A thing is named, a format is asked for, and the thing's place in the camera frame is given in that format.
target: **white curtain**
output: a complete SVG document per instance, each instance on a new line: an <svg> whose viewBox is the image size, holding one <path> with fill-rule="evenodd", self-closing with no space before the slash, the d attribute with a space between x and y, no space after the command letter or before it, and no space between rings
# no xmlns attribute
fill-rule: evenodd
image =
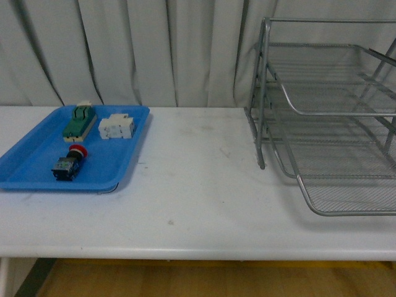
<svg viewBox="0 0 396 297"><path fill-rule="evenodd" d="M393 0L2 0L0 105L246 106L263 16L391 19ZM274 24L385 53L396 25Z"/></svg>

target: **white table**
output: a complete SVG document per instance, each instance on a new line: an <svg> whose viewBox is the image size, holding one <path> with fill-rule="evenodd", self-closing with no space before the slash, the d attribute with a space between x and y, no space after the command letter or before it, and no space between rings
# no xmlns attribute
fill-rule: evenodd
<svg viewBox="0 0 396 297"><path fill-rule="evenodd" d="M0 155L54 108L1 107ZM321 217L242 109L152 108L111 194L0 190L1 257L396 260L396 217Z"/></svg>

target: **mesh desk organizer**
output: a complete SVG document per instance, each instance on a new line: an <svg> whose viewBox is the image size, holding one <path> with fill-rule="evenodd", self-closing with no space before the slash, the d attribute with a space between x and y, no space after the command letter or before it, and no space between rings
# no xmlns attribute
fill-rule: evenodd
<svg viewBox="0 0 396 297"><path fill-rule="evenodd" d="M269 141L313 212L396 215L396 93L383 75L396 67L389 57L396 40L386 54L358 45L270 43L274 22L396 20L264 18L245 108L259 166L265 168L262 143Z"/></svg>

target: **metal frame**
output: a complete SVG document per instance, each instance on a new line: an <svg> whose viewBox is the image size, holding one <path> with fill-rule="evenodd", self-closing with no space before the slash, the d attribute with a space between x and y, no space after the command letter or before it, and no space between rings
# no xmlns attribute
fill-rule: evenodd
<svg viewBox="0 0 396 297"><path fill-rule="evenodd" d="M333 19L281 19L281 18L270 18L264 17L261 22L260 26L260 33L259 33L259 42L258 42L258 49L256 54L256 59L254 63L254 71L252 77L252 84L251 90L249 94L249 105L246 107L245 114L248 118L249 124L251 126L251 130L253 133L254 142L256 145L257 151L257 162L261 169L265 169L265 161L264 156L262 153L262 139L263 139L263 128L265 125L264 121L264 105L265 105L265 98L266 98L266 90L267 90L267 71L269 71L272 77L277 81L280 88L283 90L286 99L290 106L299 114L302 115L317 115L317 116L375 116L377 120L382 121L382 124L391 128L392 123L388 122L388 120L384 119L386 116L395 117L396 111L394 113L304 113L297 110L288 95L288 92L282 83L282 79L276 73L275 69L269 63L269 47L270 47L270 31L272 28L273 22L300 22L300 23L332 23L332 24L396 24L396 20L347 20L347 19L340 19L340 20L333 20ZM370 54L371 56L380 59L381 63L377 67L374 75L377 76L381 69L384 67L385 64L390 64L396 66L396 61L394 59L389 58L390 54L396 48L396 39L389 47L387 53L385 55L379 54L373 50L365 49L360 47L366 53ZM259 93L259 107L258 107L258 118L254 118L252 115L252 109L256 104L256 87L257 81L260 82L260 93Z"/></svg>
<svg viewBox="0 0 396 297"><path fill-rule="evenodd" d="M282 171L289 177L294 177L297 179L299 187L301 189L301 192L303 193L303 196L309 206L309 208L319 214L319 215L325 215L325 216L342 216L342 215L396 215L396 210L381 210L381 211L355 211L355 212L348 212L348 211L334 211L334 212L323 212L315 208L313 206L312 201L309 197L309 193L307 192L307 188L304 185L304 179L301 177L301 174L299 172L299 168L297 166L296 160L293 155L293 151L288 143L287 136L283 129L280 129L280 139L282 141L282 145L285 146L287 155L289 158L289 161L291 163L291 167L293 168L294 174L290 174L287 172L284 162L282 160L282 157L278 151L277 145L275 143L274 137L271 133L270 130L270 125L268 125L268 122L265 118L264 110L265 110L265 103L269 103L270 106L272 106L272 101L268 95L268 89L267 89L267 73L269 72L271 76L274 78L276 81L279 89L283 92L284 97L286 98L286 101L289 105L289 107L296 113L300 114L302 116L334 116L334 117L372 117L375 120L377 120L379 123L381 123L384 127L388 129L388 135L387 139L384 145L384 148L389 152L390 149L390 144L392 142L392 139L394 138L394 135L396 135L396 110L394 112L376 112L369 106L364 105L364 112L354 112L354 111L349 111L349 112L305 112L305 111L300 111L295 107L293 104L293 101L290 98L290 94L287 91L287 88L285 87L285 84L282 81L282 78L277 74L276 70L274 67L271 65L269 61L269 48L270 45L270 31L272 28L272 23L273 22L304 22L304 23L353 23L353 24L387 24L387 23L396 23L396 20L328 20L328 19L274 19L274 18L264 18L261 22L260 26L260 34L259 34L259 43L258 43L258 49L257 49L257 54L256 54L256 61L254 65L254 72L253 72L253 77L252 77L252 84L251 84L251 91L250 91L250 101L249 105L247 108L245 108L245 113L248 118L248 121L251 126L251 130L254 136L254 141L255 141L255 146L256 146L256 151L257 151L257 162L260 166L261 169L265 168L265 161L264 161L264 156L262 152L262 142L264 140L263 138L263 130L267 130L268 138L272 144L272 148L275 152L275 156L277 158L277 161L280 165L280 168ZM301 45L301 46L306 46L307 44L291 44L291 43L286 43L283 45ZM396 39L393 41L389 49L387 50L386 54L380 54L373 49L366 49L362 48L360 46L356 45L309 45L309 46L354 46L358 48L359 50L363 51L364 53L378 59L380 61L379 65L376 67L374 73L372 76L368 77L369 79L375 81L381 72L382 68L384 67L385 64L389 64L393 67L396 67L396 60L390 58L389 56L393 53L394 49L396 48ZM258 102L257 102L257 95L255 94L257 84L260 83L260 92L258 94ZM377 88L380 91L386 92L392 92L390 90L387 90L382 84L378 83L375 81L376 84L380 85L380 88ZM368 92L369 92L370 86L365 87L365 89L361 92L361 95L359 95L359 98L364 98ZM258 103L258 117L254 117L252 115L252 110L254 109L256 103ZM275 121L279 122L280 118L279 115L277 114L276 110L273 111L273 115L275 116ZM389 121L385 117L391 117L392 120Z"/></svg>

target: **blue tray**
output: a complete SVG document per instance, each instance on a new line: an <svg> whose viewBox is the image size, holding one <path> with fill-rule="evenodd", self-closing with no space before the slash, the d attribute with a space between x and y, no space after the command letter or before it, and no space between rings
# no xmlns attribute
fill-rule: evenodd
<svg viewBox="0 0 396 297"><path fill-rule="evenodd" d="M94 106L98 119L81 142L88 150L88 157L75 180L57 181L51 169L59 157L67 155L72 144L63 140L62 131L74 107L54 110L0 158L0 188L106 192L117 186L127 170L150 110L145 106ZM100 120L113 113L127 113L134 118L135 131L131 139L100 138Z"/></svg>

